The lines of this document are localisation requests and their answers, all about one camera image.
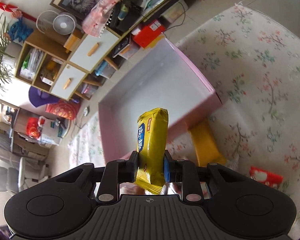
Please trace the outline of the yellow cracker snack pack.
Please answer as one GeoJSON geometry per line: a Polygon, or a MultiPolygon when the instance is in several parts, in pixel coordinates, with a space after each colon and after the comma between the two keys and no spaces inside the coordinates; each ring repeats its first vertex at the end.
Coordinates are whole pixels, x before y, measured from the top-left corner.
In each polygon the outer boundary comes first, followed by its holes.
{"type": "Polygon", "coordinates": [[[164,155],[168,133],[168,111],[155,108],[139,116],[137,152],[139,168],[136,185],[152,194],[160,194],[165,184],[164,155]]]}

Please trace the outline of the red white snack pack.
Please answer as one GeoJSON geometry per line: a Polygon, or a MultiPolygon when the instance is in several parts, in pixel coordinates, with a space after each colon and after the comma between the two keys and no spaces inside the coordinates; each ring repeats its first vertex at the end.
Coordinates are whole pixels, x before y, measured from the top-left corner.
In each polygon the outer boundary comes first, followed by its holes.
{"type": "Polygon", "coordinates": [[[254,166],[249,170],[250,178],[272,188],[278,188],[283,182],[283,176],[254,166]]]}

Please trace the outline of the yellow wafer snack pack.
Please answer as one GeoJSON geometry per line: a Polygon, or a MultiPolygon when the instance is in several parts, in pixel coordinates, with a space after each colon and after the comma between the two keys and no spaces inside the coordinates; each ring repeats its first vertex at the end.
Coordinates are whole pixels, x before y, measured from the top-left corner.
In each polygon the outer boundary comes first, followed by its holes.
{"type": "Polygon", "coordinates": [[[198,166],[206,167],[208,163],[226,164],[227,159],[219,151],[207,119],[189,129],[189,134],[196,153],[198,166]]]}

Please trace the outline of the grey office chair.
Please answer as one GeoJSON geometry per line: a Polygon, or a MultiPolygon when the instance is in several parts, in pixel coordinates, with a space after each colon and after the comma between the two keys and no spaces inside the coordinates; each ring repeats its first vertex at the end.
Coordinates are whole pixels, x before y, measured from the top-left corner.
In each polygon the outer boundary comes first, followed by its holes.
{"type": "Polygon", "coordinates": [[[21,157],[19,166],[0,166],[0,192],[17,194],[51,178],[50,166],[41,161],[21,157]]]}

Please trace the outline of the pink cardboard box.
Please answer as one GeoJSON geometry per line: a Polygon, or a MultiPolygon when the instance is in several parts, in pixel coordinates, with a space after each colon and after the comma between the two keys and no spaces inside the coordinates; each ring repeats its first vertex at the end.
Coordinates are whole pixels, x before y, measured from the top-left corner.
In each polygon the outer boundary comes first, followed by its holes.
{"type": "Polygon", "coordinates": [[[222,106],[202,72],[168,39],[160,40],[98,104],[105,162],[136,150],[137,119],[168,111],[168,141],[222,106]]]}

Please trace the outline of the purple hat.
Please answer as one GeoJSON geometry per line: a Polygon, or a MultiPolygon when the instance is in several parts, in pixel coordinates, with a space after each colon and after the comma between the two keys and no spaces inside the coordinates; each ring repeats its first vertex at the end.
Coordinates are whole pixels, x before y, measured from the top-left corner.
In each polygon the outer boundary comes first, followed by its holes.
{"type": "Polygon", "coordinates": [[[57,103],[59,101],[59,97],[31,86],[29,88],[29,101],[34,107],[37,108],[43,105],[57,103]]]}

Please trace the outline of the wooden white TV cabinet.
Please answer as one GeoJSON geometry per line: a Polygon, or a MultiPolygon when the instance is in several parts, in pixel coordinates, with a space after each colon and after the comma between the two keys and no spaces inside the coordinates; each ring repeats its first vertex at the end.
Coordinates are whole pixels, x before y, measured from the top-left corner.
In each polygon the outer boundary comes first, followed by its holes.
{"type": "Polygon", "coordinates": [[[37,29],[25,40],[15,67],[15,78],[64,100],[78,94],[78,87],[101,62],[114,69],[115,48],[139,23],[154,21],[160,10],[175,0],[129,0],[135,5],[125,19],[113,18],[112,12],[101,36],[93,37],[82,30],[77,20],[70,35],[57,33],[52,26],[58,13],[45,11],[37,20],[37,29]]]}

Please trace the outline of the red cardboard box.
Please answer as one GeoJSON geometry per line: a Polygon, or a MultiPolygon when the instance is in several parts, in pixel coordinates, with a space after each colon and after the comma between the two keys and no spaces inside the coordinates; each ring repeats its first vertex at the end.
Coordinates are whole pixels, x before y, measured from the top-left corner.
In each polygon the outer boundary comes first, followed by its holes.
{"type": "Polygon", "coordinates": [[[138,33],[133,34],[132,40],[140,47],[146,48],[165,30],[166,28],[161,22],[154,20],[148,25],[143,25],[138,33]]]}

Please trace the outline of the pink floral cloth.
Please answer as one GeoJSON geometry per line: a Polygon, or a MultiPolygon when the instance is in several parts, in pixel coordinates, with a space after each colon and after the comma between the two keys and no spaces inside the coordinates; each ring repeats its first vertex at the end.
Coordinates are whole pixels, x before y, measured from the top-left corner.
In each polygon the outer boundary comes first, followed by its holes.
{"type": "Polygon", "coordinates": [[[130,12],[135,12],[136,9],[135,5],[129,0],[99,0],[83,20],[82,30],[85,34],[93,37],[101,36],[113,11],[118,12],[113,18],[121,21],[130,12]]]}

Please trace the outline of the small white desk fan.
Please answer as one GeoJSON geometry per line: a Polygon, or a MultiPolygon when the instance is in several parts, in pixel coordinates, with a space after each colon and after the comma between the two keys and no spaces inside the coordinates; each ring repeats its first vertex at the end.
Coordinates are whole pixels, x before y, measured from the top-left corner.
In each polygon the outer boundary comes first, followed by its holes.
{"type": "Polygon", "coordinates": [[[75,30],[76,24],[76,18],[68,12],[64,12],[55,17],[52,26],[57,33],[70,35],[75,30]]]}

